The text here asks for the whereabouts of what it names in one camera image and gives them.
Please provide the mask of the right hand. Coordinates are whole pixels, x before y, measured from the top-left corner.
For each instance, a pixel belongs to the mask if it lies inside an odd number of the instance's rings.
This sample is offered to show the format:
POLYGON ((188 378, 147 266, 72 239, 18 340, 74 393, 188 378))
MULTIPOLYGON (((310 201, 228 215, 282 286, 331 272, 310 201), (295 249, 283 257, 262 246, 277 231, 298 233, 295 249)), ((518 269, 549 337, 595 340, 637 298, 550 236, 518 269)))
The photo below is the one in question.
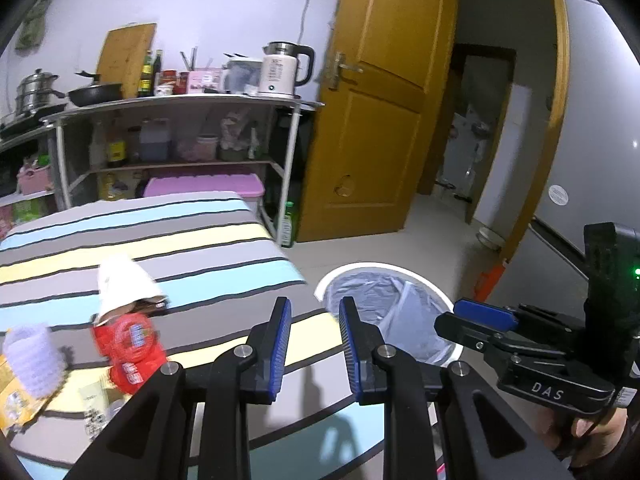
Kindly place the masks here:
POLYGON ((574 418, 571 422, 550 408, 540 408, 534 431, 542 442, 556 450, 563 440, 576 439, 570 452, 573 467, 583 467, 612 452, 623 437, 628 420, 626 408, 609 410, 600 422, 591 418, 574 418))

